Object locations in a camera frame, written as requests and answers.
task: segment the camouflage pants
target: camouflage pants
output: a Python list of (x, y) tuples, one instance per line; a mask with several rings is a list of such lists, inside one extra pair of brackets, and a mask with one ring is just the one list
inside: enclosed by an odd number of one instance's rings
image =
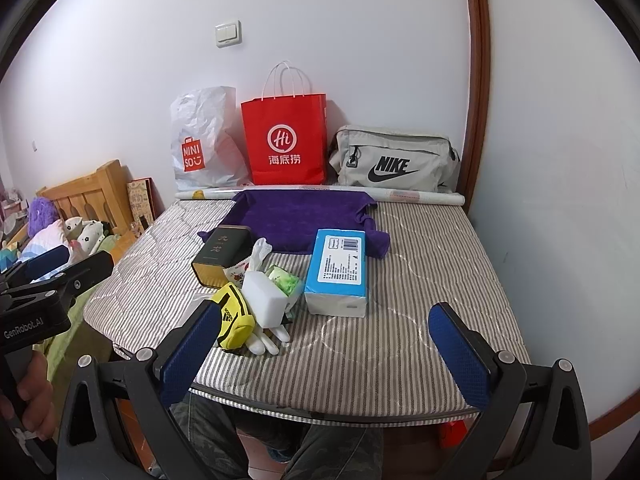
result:
[[(250, 478), (236, 429), (273, 449), (297, 449), (284, 480), (376, 480), (382, 476), (382, 430), (301, 424), (238, 410), (191, 392), (172, 406), (172, 413), (216, 480)], [(152, 474), (161, 474), (157, 466)]]

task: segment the wooden bed frame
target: wooden bed frame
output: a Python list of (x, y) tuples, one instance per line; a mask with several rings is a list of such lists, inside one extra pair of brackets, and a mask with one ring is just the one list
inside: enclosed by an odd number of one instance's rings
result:
[(85, 220), (109, 222), (114, 234), (129, 231), (133, 216), (127, 195), (127, 179), (119, 160), (111, 160), (92, 174), (36, 193), (51, 200), (63, 220), (81, 216)]

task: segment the light switch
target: light switch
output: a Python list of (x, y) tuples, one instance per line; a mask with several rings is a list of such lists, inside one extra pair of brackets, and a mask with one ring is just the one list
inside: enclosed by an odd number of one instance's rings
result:
[(222, 48), (241, 42), (240, 22), (223, 23), (216, 27), (216, 47)]

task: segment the purple fluffy pillow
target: purple fluffy pillow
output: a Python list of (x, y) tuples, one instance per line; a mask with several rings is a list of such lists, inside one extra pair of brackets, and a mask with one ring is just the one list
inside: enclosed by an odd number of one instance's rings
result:
[(59, 218), (58, 210), (51, 200), (41, 196), (34, 198), (29, 206), (29, 226), (27, 227), (29, 238), (33, 238), (37, 232)]

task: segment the purple towel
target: purple towel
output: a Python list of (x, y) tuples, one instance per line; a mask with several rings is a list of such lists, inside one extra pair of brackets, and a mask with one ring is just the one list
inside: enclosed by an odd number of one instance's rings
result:
[[(389, 250), (389, 234), (376, 231), (374, 219), (366, 214), (376, 201), (361, 191), (251, 189), (234, 200), (220, 223), (249, 226), (275, 253), (311, 254), (318, 229), (364, 231), (367, 256), (383, 258)], [(198, 234), (207, 241), (211, 233)]]

